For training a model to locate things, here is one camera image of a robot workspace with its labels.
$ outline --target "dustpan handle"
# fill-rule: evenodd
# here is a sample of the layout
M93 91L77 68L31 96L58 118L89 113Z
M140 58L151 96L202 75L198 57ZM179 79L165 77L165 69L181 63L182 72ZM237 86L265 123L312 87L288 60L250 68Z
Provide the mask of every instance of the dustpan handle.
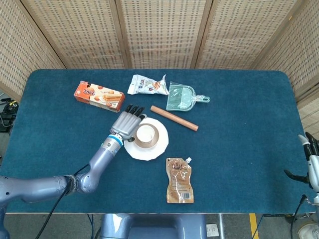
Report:
M210 97L203 96L203 95L198 95L198 96L196 96L195 101L196 102L202 102L202 103L208 103L208 102L210 102Z

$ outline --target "wicker panel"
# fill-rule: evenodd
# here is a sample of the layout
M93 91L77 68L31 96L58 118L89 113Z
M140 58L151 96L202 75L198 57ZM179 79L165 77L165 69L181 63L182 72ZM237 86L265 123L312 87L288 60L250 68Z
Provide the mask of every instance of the wicker panel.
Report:
M122 0L133 68L189 68L205 0Z
M219 0L198 68L249 68L296 0Z
M304 130L319 139L319 96L314 101L299 109Z
M68 68L124 68L107 0L24 0Z
M0 1L0 82L20 100L29 74L39 68L64 68L13 0Z
M319 74L318 0L308 1L257 68L284 71L294 90Z

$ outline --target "orange snack box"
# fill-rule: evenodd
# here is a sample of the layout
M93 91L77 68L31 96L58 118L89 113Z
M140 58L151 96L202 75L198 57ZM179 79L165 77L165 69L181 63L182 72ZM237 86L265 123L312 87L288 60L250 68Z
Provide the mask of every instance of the orange snack box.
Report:
M122 92L81 81L74 92L74 97L81 102L119 112L125 99Z

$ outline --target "plastic snack bag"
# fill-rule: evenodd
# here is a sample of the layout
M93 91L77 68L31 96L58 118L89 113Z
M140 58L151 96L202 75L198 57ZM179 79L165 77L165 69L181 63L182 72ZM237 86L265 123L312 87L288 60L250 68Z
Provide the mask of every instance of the plastic snack bag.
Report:
M128 94L162 94L168 95L165 76L160 81L155 81L141 75L134 75L129 86Z
M167 158L166 172L169 185L166 193L167 203L194 203L194 192L190 184L191 158Z

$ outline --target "table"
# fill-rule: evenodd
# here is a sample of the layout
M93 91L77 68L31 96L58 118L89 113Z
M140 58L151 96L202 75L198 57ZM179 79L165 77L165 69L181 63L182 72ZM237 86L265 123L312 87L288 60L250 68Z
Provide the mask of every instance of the table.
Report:
M150 112L165 109L167 96L126 94L140 74L192 86L211 97L189 112L174 114L197 125L197 132ZM167 128L169 145L152 161L130 158L122 148L91 195L63 198L64 213L293 213L301 194L314 193L283 172L305 175L297 135L303 133L288 77L251 70L37 70L27 81L0 171L16 178L72 174L89 162L119 113L78 102L73 93L88 81L126 94L132 103ZM167 157L192 158L194 204L167 204ZM49 212L53 201L12 202L10 212Z

